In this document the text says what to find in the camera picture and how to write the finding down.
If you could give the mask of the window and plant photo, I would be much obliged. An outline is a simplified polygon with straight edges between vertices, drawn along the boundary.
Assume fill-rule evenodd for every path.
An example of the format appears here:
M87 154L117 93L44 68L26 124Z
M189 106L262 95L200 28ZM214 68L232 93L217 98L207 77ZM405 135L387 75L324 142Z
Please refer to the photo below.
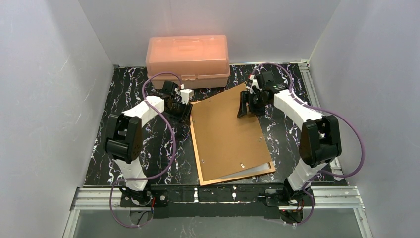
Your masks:
M219 177L218 179L237 179L237 178L245 178L249 176L257 176L266 173L272 173L275 171L275 167L273 162L261 164L259 166L251 167L233 174L229 174L226 176Z

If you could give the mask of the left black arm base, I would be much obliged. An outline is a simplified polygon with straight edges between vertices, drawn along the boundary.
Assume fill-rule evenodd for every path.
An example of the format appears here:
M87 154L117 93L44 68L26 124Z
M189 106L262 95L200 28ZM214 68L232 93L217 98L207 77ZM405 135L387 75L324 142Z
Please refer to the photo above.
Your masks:
M135 193L123 192L120 206L132 207L166 207L169 204L169 194L166 190L148 190Z

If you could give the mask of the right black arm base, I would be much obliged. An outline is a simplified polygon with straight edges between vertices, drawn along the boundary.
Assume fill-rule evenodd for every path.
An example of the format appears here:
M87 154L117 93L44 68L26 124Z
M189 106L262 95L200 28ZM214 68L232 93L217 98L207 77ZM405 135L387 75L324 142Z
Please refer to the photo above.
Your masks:
M269 207L287 205L297 207L302 201L311 202L309 196L302 190L286 192L283 189L269 188L260 195L265 198L265 203Z

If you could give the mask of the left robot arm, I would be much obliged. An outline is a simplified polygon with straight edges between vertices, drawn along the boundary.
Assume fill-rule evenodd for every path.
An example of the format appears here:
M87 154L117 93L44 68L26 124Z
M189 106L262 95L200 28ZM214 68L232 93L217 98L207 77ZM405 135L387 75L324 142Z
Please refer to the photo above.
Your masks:
M143 127L155 117L160 117L175 139L175 132L164 113L172 116L180 123L188 124L192 104L190 98L194 95L192 89L165 81L163 88L133 108L120 114L110 114L106 126L104 149L114 160L123 174L125 185L129 190L142 191L149 180L140 162L143 148Z

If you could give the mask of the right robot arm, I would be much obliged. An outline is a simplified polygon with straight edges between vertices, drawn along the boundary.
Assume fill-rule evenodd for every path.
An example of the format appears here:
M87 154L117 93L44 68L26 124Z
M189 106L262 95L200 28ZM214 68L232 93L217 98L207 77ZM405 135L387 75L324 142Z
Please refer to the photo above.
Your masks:
M307 189L311 178L342 152L338 119L310 109L286 84L276 81L272 72L250 75L249 79L250 88L240 93L237 117L248 113L261 116L266 106L272 105L298 126L300 160L284 187L288 193Z

